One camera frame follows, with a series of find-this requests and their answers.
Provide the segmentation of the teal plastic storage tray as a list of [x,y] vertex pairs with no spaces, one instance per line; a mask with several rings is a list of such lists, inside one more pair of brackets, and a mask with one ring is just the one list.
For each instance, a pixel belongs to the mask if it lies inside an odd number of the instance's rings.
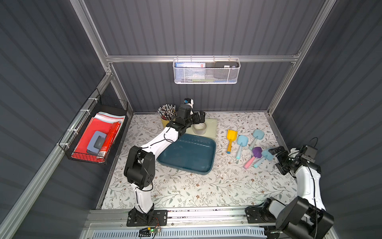
[[169,145],[157,158],[164,166],[182,171],[207,175],[213,168],[216,153],[214,140],[192,134],[184,134]]

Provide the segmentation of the yellow toy shovel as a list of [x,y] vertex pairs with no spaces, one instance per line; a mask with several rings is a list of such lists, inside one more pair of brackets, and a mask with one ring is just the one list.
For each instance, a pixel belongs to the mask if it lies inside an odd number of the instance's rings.
[[227,154],[231,154],[231,150],[232,150],[232,143],[234,141],[236,141],[237,139],[237,135],[238,135],[238,132],[235,131],[235,130],[232,130],[232,129],[229,129],[228,132],[227,132],[227,139],[229,141],[228,143],[228,147],[227,147]]

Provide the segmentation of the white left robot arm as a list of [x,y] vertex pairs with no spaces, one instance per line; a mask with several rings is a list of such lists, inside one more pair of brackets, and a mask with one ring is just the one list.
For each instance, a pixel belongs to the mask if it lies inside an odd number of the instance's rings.
[[154,188],[153,179],[157,157],[182,137],[191,125],[205,121],[205,112],[195,113],[193,105],[193,99],[184,99],[184,103],[179,106],[176,115],[159,135],[142,146],[133,146],[129,151],[124,176],[135,193],[134,209],[143,215],[151,214],[154,210],[151,191]]

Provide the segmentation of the light blue shovel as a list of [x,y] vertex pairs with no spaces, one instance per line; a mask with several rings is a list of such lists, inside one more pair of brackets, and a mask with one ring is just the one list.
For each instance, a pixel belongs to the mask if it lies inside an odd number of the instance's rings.
[[258,140],[262,140],[263,137],[264,137],[264,135],[265,135],[265,133],[264,133],[262,130],[260,130],[260,129],[256,129],[256,130],[253,132],[253,137],[254,137],[254,139],[253,139],[252,143],[250,144],[249,149],[252,150],[252,149],[255,147],[257,141],[258,141]]
[[253,165],[258,168],[265,160],[272,161],[274,156],[269,152],[270,148],[262,151],[262,157]]
[[247,144],[248,144],[248,137],[245,136],[245,135],[240,135],[237,139],[237,143],[239,145],[239,149],[236,153],[236,159],[237,160],[240,160],[241,159],[241,153],[242,153],[242,149],[243,147],[245,147]]

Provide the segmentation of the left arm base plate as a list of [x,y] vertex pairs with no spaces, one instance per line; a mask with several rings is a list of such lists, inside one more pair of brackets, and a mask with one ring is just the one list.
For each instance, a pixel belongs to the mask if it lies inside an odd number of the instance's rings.
[[165,226],[167,225],[167,210],[152,210],[148,214],[140,213],[137,209],[132,209],[128,213],[127,227],[144,227],[144,226]]

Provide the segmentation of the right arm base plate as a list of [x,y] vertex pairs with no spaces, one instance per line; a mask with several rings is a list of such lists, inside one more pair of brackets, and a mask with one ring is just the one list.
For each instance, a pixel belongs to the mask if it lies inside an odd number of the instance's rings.
[[262,207],[246,207],[245,214],[249,224],[275,223],[276,217]]

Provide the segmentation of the purple shovel pink handle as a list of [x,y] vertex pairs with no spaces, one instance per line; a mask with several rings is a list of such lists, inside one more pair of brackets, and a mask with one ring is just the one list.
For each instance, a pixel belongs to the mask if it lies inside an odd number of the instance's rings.
[[262,157],[262,151],[263,150],[261,147],[254,147],[252,149],[252,154],[253,154],[252,157],[245,163],[243,168],[248,169],[255,159],[260,159]]

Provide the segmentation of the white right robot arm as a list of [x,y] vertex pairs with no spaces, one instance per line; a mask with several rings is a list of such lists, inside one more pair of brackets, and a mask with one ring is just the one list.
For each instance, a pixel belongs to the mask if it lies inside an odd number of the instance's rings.
[[268,152],[277,158],[276,167],[282,175],[295,177],[297,191],[289,204],[268,198],[260,211],[262,219],[274,222],[276,229],[292,239],[324,238],[334,225],[334,217],[327,213],[321,198],[321,168],[314,162],[317,149],[310,145],[291,150],[279,146]]

